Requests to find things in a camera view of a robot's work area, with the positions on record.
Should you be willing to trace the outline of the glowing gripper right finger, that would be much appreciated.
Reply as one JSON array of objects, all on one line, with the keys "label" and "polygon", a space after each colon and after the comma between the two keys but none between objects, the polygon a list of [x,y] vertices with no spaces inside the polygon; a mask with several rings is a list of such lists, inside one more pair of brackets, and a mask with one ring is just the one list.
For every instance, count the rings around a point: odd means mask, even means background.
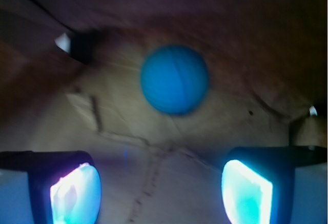
[{"label": "glowing gripper right finger", "polygon": [[327,149],[234,148],[221,196],[230,223],[327,223]]}]

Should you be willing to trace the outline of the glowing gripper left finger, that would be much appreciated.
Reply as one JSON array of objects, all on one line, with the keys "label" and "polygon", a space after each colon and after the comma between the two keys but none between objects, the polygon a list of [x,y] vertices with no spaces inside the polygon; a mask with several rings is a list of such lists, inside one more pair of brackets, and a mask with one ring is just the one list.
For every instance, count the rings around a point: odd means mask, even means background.
[{"label": "glowing gripper left finger", "polygon": [[100,204],[89,153],[1,152],[1,223],[96,223]]}]

